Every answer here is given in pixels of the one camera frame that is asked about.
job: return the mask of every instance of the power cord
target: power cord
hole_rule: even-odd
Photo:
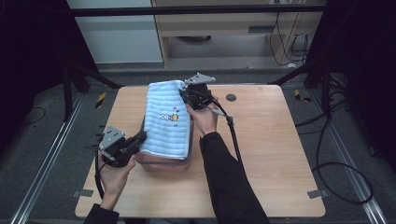
[[[31,122],[28,122],[28,123],[23,123],[22,125],[31,125],[31,124],[35,124],[35,123],[39,122],[40,120],[42,120],[42,119],[46,116],[46,114],[47,114],[46,109],[44,109],[43,107],[35,106],[35,107],[33,107],[32,109],[40,109],[40,110],[43,111],[43,114],[41,115],[40,118],[38,118],[38,119],[36,119],[36,120],[34,120],[34,121],[31,121]]]
[[[336,93],[340,93],[340,92],[341,92],[341,91],[336,91],[336,92],[333,92],[331,95],[336,94]],[[337,104],[333,105],[331,111],[332,111],[332,112],[336,111],[335,108],[336,108],[337,106],[339,106],[340,104],[344,104],[345,102],[346,102],[346,100],[342,100],[342,101],[338,102]],[[308,119],[308,120],[306,120],[306,121],[304,121],[304,122],[301,122],[301,123],[299,123],[299,124],[296,124],[295,126],[296,126],[296,127],[300,127],[300,126],[306,125],[306,124],[311,123],[311,122],[314,122],[314,121],[316,121],[316,120],[318,120],[318,119],[320,119],[320,118],[322,118],[322,117],[324,117],[324,116],[325,116],[325,114],[323,113],[323,114],[321,114],[321,115],[319,115],[319,116],[316,116],[316,117],[314,117],[314,118],[312,118],[312,119]],[[356,169],[355,167],[353,167],[353,166],[351,166],[351,165],[348,165],[348,164],[345,164],[345,163],[342,163],[342,162],[330,161],[330,162],[323,162],[322,164],[319,163],[319,150],[320,150],[320,145],[321,145],[321,142],[322,142],[322,139],[323,139],[323,134],[324,134],[326,128],[328,127],[328,125],[330,124],[330,122],[331,122],[331,119],[330,119],[330,118],[326,118],[325,123],[324,123],[322,129],[321,129],[320,131],[317,131],[317,132],[312,132],[312,133],[320,133],[319,140],[318,140],[317,151],[316,151],[316,167],[314,167],[314,168],[312,169],[312,172],[317,172],[320,181],[323,183],[323,185],[326,187],[326,189],[327,189],[328,191],[330,191],[333,195],[335,195],[336,197],[338,197],[339,199],[341,199],[341,200],[343,200],[343,201],[345,201],[345,202],[347,202],[347,203],[352,203],[352,204],[357,204],[357,205],[362,205],[362,204],[368,203],[368,202],[370,202],[370,201],[373,199],[373,197],[374,197],[374,188],[373,188],[373,185],[371,184],[370,180],[367,178],[366,175],[364,175],[361,171],[359,171],[359,170]],[[323,175],[322,175],[320,169],[321,169],[322,167],[325,167],[325,166],[334,166],[334,165],[337,165],[337,166],[345,166],[345,167],[351,169],[352,171],[356,172],[357,174],[359,174],[359,175],[364,179],[364,181],[366,182],[367,186],[368,186],[369,189],[370,189],[369,196],[368,196],[366,199],[364,199],[363,201],[353,201],[353,200],[350,200],[350,199],[348,199],[348,198],[346,198],[346,197],[341,196],[341,195],[340,195],[339,193],[337,193],[334,189],[332,189],[332,188],[329,186],[329,184],[324,180]]]

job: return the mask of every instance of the white cabinet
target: white cabinet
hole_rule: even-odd
[[[151,7],[150,0],[67,0],[71,8]],[[163,64],[153,16],[76,18],[100,70]]]

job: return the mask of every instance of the blue striped towel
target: blue striped towel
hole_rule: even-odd
[[[190,146],[190,114],[179,91],[180,80],[148,85],[144,131],[147,140],[140,152],[170,159],[187,158]]]

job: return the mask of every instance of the aluminum rail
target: aluminum rail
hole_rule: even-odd
[[[84,99],[84,94],[79,93],[76,97],[76,102],[74,104],[74,111],[69,120],[65,121],[61,127],[61,130],[58,132],[49,153],[47,154],[46,159],[44,159],[43,164],[41,165],[40,170],[38,171],[37,175],[35,176],[35,180],[31,187],[29,188],[28,192],[26,193],[21,205],[19,206],[18,210],[15,212],[14,216],[11,219],[11,224],[23,224],[26,222],[27,218],[29,217],[33,206],[35,205],[35,201],[38,198],[41,190],[44,187],[44,184],[47,181],[48,176],[50,175],[50,171],[58,158],[58,155],[64,145],[64,141],[69,134],[74,121],[76,120],[78,111],[81,108],[81,104]]]

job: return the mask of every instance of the wooden table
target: wooden table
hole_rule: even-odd
[[[321,198],[310,199],[308,191],[317,185],[308,166],[283,92],[269,85],[209,85],[234,127],[247,178],[268,217],[321,217],[325,208]],[[139,131],[146,109],[148,88],[121,88],[107,125],[126,133]],[[226,95],[236,95],[229,102]],[[218,132],[234,155],[229,127],[219,117]],[[191,167],[185,173],[147,172],[140,164],[130,173],[115,208],[121,217],[214,217],[199,149],[200,132],[195,128]],[[94,182],[94,162],[84,189],[91,197],[80,197],[79,217],[88,215],[93,203],[101,199]]]

